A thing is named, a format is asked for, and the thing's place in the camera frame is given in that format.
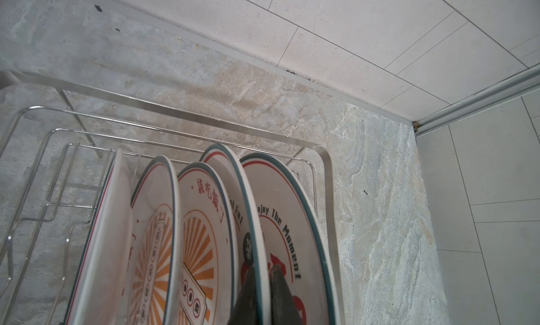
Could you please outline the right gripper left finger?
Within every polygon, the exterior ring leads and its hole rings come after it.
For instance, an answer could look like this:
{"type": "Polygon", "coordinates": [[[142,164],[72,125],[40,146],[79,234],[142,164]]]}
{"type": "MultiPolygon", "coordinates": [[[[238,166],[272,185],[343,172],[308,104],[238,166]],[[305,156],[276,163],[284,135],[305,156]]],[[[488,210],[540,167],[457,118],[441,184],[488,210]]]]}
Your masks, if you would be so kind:
{"type": "Polygon", "coordinates": [[[236,304],[231,311],[228,325],[257,325],[257,288],[255,269],[246,273],[246,280],[240,290],[236,304]]]}

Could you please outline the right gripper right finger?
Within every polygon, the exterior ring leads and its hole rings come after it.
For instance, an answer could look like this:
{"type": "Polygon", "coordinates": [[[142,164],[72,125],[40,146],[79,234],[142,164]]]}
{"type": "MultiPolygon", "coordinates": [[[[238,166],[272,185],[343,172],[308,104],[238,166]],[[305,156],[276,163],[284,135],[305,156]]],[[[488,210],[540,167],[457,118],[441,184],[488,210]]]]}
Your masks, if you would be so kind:
{"type": "Polygon", "coordinates": [[[271,321],[273,325],[301,325],[302,320],[295,301],[282,273],[281,266],[274,265],[269,273],[271,287],[271,321]]]}

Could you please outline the red rimmed plate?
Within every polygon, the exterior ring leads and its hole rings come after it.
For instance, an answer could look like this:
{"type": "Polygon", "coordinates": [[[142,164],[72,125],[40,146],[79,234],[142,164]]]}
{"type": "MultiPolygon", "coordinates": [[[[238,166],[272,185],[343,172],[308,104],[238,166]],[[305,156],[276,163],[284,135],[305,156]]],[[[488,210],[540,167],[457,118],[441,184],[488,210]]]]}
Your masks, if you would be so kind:
{"type": "Polygon", "coordinates": [[[306,191],[273,156],[251,153],[240,164],[257,205],[268,267],[281,270],[301,324],[340,324],[329,251],[306,191]]]}
{"type": "Polygon", "coordinates": [[[239,288],[247,281],[248,270],[255,273],[257,321],[271,324],[271,289],[267,269],[267,254],[260,218],[253,191],[238,156],[223,144],[212,144],[201,156],[219,175],[227,191],[227,201],[233,215],[232,229],[236,235],[238,254],[236,284],[239,288]]]}

